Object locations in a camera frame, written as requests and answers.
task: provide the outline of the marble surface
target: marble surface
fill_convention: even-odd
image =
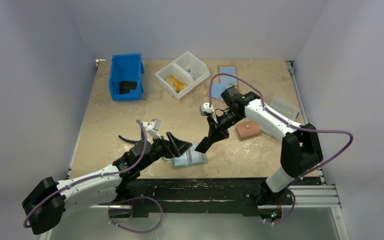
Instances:
[[[211,73],[218,73],[219,65],[236,66],[237,75],[259,89],[264,100],[274,97],[298,106],[291,77],[282,59],[203,60]],[[199,113],[199,106],[208,102],[210,77],[180,100],[158,83],[154,75],[171,60],[144,60],[144,100],[133,102],[112,101],[108,81],[111,62],[99,64],[95,82],[83,119],[71,178],[94,172],[111,164],[128,151],[132,144],[118,138],[140,138],[139,119],[148,122],[161,120],[160,134],[172,132],[181,140],[199,143],[208,134],[208,124]],[[241,93],[251,89],[239,84]],[[223,102],[213,99],[215,108],[226,108]],[[304,123],[299,115],[297,122]],[[234,127],[230,138],[215,143],[207,152],[208,164],[173,169],[171,162],[158,160],[141,172],[141,178],[233,178],[268,177],[280,166],[281,144],[271,136],[261,135],[240,141]]]

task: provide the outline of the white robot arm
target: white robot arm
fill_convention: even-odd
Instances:
[[[200,113],[207,116],[209,125],[208,136],[195,149],[205,153],[214,143],[229,137],[228,129],[244,118],[257,122],[265,131],[272,134],[282,143],[280,164],[277,171],[261,184],[260,204],[264,199],[270,199],[282,192],[292,181],[302,173],[316,166],[323,160],[322,150],[317,133],[300,131],[315,129],[313,125],[301,126],[276,112],[254,92],[241,94],[235,87],[227,88],[221,94],[229,107],[223,115],[217,116],[209,103],[200,106]]]
[[[160,123],[157,119],[143,122],[142,131],[152,136],[152,143],[146,137],[137,141],[123,156],[98,171],[73,179],[54,181],[47,177],[40,181],[22,202],[33,233],[42,234],[52,229],[62,218],[78,210],[129,199],[127,183],[138,178],[141,170],[161,157],[180,157],[192,146],[171,132],[167,132],[164,139],[158,132]]]

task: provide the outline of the purple cable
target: purple cable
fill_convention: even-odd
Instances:
[[[246,84],[248,87],[250,87],[251,89],[253,89],[254,91],[256,91],[260,98],[261,98],[261,106],[265,106],[265,103],[264,103],[264,98],[263,98],[263,94],[258,90],[256,89],[255,87],[253,87],[251,84],[249,84],[248,82],[246,82],[245,80],[241,79],[240,77],[237,77],[235,75],[232,75],[232,74],[228,74],[228,73],[217,73],[215,74],[211,80],[209,81],[209,106],[211,107],[211,87],[213,85],[213,80],[217,77],[217,76],[220,76],[220,75],[225,75],[225,76],[229,76],[229,77],[232,77],[234,79],[237,79],[239,81],[241,81],[242,83]],[[282,117],[280,117],[279,115],[277,115],[276,113],[274,113],[273,111],[269,110],[268,108],[265,108],[265,110],[271,114],[273,117],[275,117],[276,119],[278,119],[279,121],[281,121],[282,123],[286,124],[286,125],[289,125],[288,121],[286,121],[285,119],[283,119]],[[283,220],[285,220],[286,218],[289,217],[289,215],[291,215],[292,213],[292,210],[294,210],[294,207],[295,207],[295,202],[296,202],[296,199],[295,199],[295,195],[294,193],[291,191],[291,189],[289,189],[289,186],[295,184],[296,182],[298,182],[298,180],[300,180],[300,178],[304,177],[305,175],[315,171],[316,169],[318,168],[321,168],[323,166],[325,166],[326,164],[330,163],[332,160],[334,160],[336,157],[338,157],[340,154],[342,154],[354,141],[354,136],[351,132],[349,131],[345,131],[345,130],[319,130],[319,129],[307,129],[307,128],[302,128],[302,127],[299,127],[299,126],[294,126],[294,125],[290,125],[290,127],[292,129],[295,129],[295,130],[300,130],[300,131],[303,131],[303,132],[308,132],[308,133],[317,133],[317,134],[346,134],[349,136],[349,140],[348,142],[345,144],[345,146],[343,146],[343,148],[341,148],[337,153],[335,153],[333,156],[331,156],[329,159],[327,159],[326,161],[324,161],[323,163],[321,164],[318,164],[316,165],[315,167],[307,170],[306,172],[304,172],[302,175],[300,175],[299,177],[297,177],[294,181],[292,181],[291,183],[289,183],[288,185],[288,190],[290,191],[290,193],[292,194],[292,207],[290,208],[289,212],[286,214],[286,216],[282,217],[281,220],[275,222],[275,224],[278,224],[278,223],[281,223],[283,222]]]
[[[130,171],[131,169],[133,169],[134,167],[136,167],[142,160],[142,158],[144,157],[145,155],[145,150],[146,150],[146,147],[147,147],[147,143],[148,143],[148,140],[147,140],[147,132],[144,128],[144,126],[142,125],[141,121],[139,120],[136,120],[137,124],[139,124],[140,126],[140,129],[142,130],[142,133],[143,133],[143,140],[144,140],[144,143],[143,143],[143,149],[142,149],[142,152],[140,153],[140,156],[139,158],[137,159],[137,161],[130,167],[124,169],[124,170],[121,170],[121,171],[115,171],[115,172],[106,172],[103,174],[103,176],[110,176],[110,175],[118,175],[118,174],[122,174],[122,173],[126,173],[128,171]],[[50,194],[49,196],[45,197],[45,199],[43,199],[41,202],[39,202],[38,205],[36,205],[35,207],[33,207],[33,209],[27,214],[27,216],[25,217],[24,219],[24,222],[23,222],[23,226],[27,229],[27,228],[31,228],[31,225],[27,225],[27,222],[29,221],[30,217],[32,216],[32,214],[38,209],[40,208],[43,204],[45,204],[48,200],[50,200],[51,198],[53,198],[55,195],[61,193],[62,191],[64,190],[67,190],[68,188],[70,187],[73,187],[79,183],[82,183],[84,181],[87,181],[87,180],[90,180],[90,179],[94,179],[94,178],[101,178],[103,177],[101,176],[101,174],[95,174],[95,175],[92,175],[92,176],[88,176],[88,177],[85,177],[85,178],[82,178],[82,179],[79,179],[77,181],[74,181],[72,182],[70,185],[66,185],[58,190],[56,190],[55,192],[53,192],[52,194]],[[142,198],[147,198],[147,199],[150,199],[151,201],[154,201],[155,203],[157,203],[157,205],[159,206],[159,209],[161,210],[161,215],[163,214],[163,209],[161,208],[160,204],[153,198],[150,198],[150,197],[142,197]],[[157,226],[153,227],[152,230],[156,229],[159,225],[160,225],[161,222],[158,222]]]
[[[118,202],[111,202],[111,204],[123,204],[123,203],[127,203],[127,202],[130,202],[130,201],[134,201],[136,199],[148,199],[148,200],[151,200],[153,201],[159,208],[159,212],[161,213],[160,214],[160,217],[159,217],[159,220],[158,220],[158,223],[151,229],[148,229],[148,230],[133,230],[133,229],[130,229],[130,228],[127,228],[125,226],[122,226],[116,222],[114,222],[112,219],[111,219],[111,214],[110,214],[110,211],[108,210],[108,219],[109,219],[109,223],[113,224],[114,226],[116,227],[119,227],[121,229],[124,229],[124,230],[127,230],[129,232],[132,232],[132,233],[135,233],[135,234],[147,234],[147,233],[150,233],[152,231],[154,231],[155,229],[157,229],[161,222],[163,221],[163,207],[161,207],[160,203],[158,203],[157,200],[151,198],[151,197],[148,197],[148,196],[137,196],[137,197],[132,197],[132,198],[129,198],[129,199],[126,199],[126,200],[123,200],[123,201],[118,201]]]

